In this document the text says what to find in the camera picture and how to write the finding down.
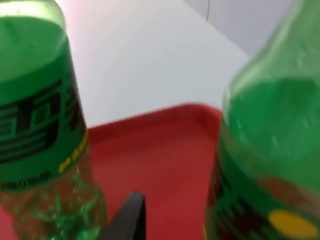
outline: black object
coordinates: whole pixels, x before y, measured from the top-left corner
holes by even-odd
[[[146,240],[145,196],[132,192],[97,240]]]

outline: white wall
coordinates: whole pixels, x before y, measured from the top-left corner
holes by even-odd
[[[60,0],[89,126],[185,102],[220,107],[247,55],[183,0]]]
[[[293,0],[185,0],[229,40],[253,56]]]

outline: bottle neck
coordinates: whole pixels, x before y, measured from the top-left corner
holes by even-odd
[[[313,78],[320,85],[320,0],[296,0],[264,48],[236,76],[229,95],[259,81]]]

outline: yellow dot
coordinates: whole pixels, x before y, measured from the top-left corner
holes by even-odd
[[[311,222],[283,209],[273,210],[269,221],[279,232],[290,238],[313,239],[319,235],[317,227]]]

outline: bottle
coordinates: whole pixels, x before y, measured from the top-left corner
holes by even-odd
[[[296,1],[229,86],[204,239],[320,239],[319,23]]]
[[[106,224],[54,0],[0,0],[0,207],[19,240],[94,240]]]

